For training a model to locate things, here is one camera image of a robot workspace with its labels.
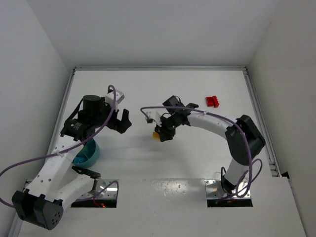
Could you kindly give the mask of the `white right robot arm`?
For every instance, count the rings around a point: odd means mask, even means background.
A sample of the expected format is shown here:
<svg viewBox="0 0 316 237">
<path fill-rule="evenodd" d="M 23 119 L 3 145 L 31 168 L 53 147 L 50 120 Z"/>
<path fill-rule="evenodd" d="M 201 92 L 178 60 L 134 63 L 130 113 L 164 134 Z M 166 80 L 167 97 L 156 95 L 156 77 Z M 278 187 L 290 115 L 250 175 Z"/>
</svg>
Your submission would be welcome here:
<svg viewBox="0 0 316 237">
<path fill-rule="evenodd" d="M 161 142 L 172 140 L 176 128 L 181 125 L 202 128 L 223 137 L 229 147 L 232 161 L 228 170 L 221 178 L 222 190 L 231 194 L 239 183 L 240 178 L 249 168 L 253 160 L 264 148 L 266 141 L 251 119 L 242 115 L 236 121 L 230 122 L 208 113 L 197 112 L 197 104 L 184 105 L 176 96 L 171 96 L 163 104 L 169 116 L 155 113 L 153 121 L 156 123 L 155 132 Z"/>
</svg>

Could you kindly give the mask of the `blue lego brick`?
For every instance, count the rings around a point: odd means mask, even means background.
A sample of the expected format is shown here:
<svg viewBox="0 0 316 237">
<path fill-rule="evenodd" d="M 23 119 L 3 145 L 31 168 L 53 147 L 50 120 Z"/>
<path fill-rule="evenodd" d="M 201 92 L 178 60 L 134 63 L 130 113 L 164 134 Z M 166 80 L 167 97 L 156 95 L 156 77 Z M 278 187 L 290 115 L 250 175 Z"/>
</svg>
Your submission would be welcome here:
<svg viewBox="0 0 316 237">
<path fill-rule="evenodd" d="M 84 158 L 84 157 L 75 157 L 73 159 L 73 164 L 74 165 L 79 165 L 79 164 L 82 164 L 82 163 L 85 163 L 87 161 L 87 158 Z"/>
</svg>

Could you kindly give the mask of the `yellow long lego brick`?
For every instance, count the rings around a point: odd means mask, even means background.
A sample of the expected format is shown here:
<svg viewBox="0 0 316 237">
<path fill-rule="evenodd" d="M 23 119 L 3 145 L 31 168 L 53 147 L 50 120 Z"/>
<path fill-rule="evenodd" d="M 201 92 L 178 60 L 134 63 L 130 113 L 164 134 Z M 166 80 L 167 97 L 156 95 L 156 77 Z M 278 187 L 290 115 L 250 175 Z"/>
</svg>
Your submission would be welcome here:
<svg viewBox="0 0 316 237">
<path fill-rule="evenodd" d="M 153 132 L 153 138 L 154 139 L 160 139 L 160 135 L 157 132 Z"/>
</svg>

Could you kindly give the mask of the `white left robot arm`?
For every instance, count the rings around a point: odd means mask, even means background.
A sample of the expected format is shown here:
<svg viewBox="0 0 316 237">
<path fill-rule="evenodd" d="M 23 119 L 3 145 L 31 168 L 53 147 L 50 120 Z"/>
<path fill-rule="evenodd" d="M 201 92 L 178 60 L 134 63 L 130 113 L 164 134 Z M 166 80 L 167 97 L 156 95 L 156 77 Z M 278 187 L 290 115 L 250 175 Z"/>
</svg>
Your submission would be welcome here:
<svg viewBox="0 0 316 237">
<path fill-rule="evenodd" d="M 107 126 L 123 134 L 131 127 L 127 109 L 117 118 L 123 99 L 120 91 L 109 91 L 104 97 L 83 96 L 65 120 L 52 157 L 23 191 L 14 193 L 12 203 L 21 220 L 52 230 L 73 202 L 93 190 L 100 174 L 75 167 L 73 160 L 96 129 Z"/>
</svg>

